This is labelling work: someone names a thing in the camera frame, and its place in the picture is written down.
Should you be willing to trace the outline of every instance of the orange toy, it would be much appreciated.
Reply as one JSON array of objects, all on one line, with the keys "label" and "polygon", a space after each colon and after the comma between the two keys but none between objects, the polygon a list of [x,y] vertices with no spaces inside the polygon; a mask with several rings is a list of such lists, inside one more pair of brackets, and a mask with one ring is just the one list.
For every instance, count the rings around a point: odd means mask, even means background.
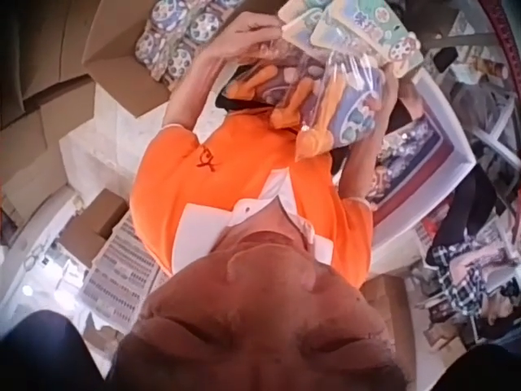
[{"label": "orange toy", "polygon": [[314,80],[304,77],[290,97],[288,105],[284,108],[275,108],[271,113],[271,125],[275,129],[294,128],[300,125],[300,106],[313,92]]},{"label": "orange toy", "polygon": [[328,129],[348,84],[344,77],[332,77],[320,103],[315,125],[300,131],[296,136],[296,159],[320,155],[333,149],[333,134]]},{"label": "orange toy", "polygon": [[232,81],[226,88],[226,96],[230,99],[252,100],[258,86],[277,76],[278,68],[267,65],[246,81]]}]

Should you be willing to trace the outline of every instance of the white collar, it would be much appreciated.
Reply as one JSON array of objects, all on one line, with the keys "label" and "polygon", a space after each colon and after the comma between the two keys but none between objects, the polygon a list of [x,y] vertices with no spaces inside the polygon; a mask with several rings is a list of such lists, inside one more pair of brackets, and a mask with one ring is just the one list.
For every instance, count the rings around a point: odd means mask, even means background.
[{"label": "white collar", "polygon": [[266,180],[259,198],[239,200],[232,212],[187,204],[173,241],[173,271],[179,271],[193,261],[208,255],[226,227],[240,224],[260,212],[277,197],[287,215],[312,245],[315,258],[330,265],[333,257],[333,242],[316,235],[313,225],[298,215],[289,170],[275,169]]}]

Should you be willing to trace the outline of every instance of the checkered shirt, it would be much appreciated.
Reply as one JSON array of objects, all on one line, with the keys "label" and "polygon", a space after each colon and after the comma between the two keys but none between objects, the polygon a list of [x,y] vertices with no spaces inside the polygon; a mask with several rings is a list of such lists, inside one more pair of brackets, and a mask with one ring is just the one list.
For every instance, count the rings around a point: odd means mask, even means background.
[{"label": "checkered shirt", "polygon": [[486,295],[486,285],[481,267],[470,266],[463,280],[454,285],[449,271],[449,263],[456,257],[481,247],[474,239],[450,246],[436,246],[432,249],[434,263],[438,266],[438,279],[450,305],[460,314],[476,316],[481,313],[481,303]]}]

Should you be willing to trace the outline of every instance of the toy packaging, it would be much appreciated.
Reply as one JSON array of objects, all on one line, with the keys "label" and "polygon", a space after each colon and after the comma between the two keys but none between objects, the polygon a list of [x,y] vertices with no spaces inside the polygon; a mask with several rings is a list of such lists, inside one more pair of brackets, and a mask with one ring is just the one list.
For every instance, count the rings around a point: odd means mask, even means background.
[{"label": "toy packaging", "polygon": [[241,2],[159,0],[136,42],[137,60],[172,89]]},{"label": "toy packaging", "polygon": [[381,67],[393,62],[403,77],[422,62],[418,40],[384,0],[290,0],[278,16],[286,44],[248,54],[260,60],[224,96],[272,106],[271,125],[297,132],[297,160],[371,134],[385,83]]},{"label": "toy packaging", "polygon": [[293,50],[281,59],[259,61],[228,84],[225,96],[274,106],[271,125],[298,132],[299,160],[370,134],[383,83],[383,72],[369,56],[331,52],[323,64]]}]

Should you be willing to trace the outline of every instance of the orange shirt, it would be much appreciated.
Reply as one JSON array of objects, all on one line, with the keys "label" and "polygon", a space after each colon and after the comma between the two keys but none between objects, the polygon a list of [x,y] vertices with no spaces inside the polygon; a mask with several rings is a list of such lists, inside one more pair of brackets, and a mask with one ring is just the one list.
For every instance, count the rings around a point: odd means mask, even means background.
[{"label": "orange shirt", "polygon": [[274,169],[289,170],[299,216],[333,242],[331,265],[360,287],[368,274],[373,235],[368,204],[339,198],[329,154],[295,162],[295,135],[271,129],[264,115],[228,116],[203,144],[179,125],[161,130],[143,157],[131,195],[135,229],[171,274],[185,207],[231,211],[240,200],[258,198]]}]

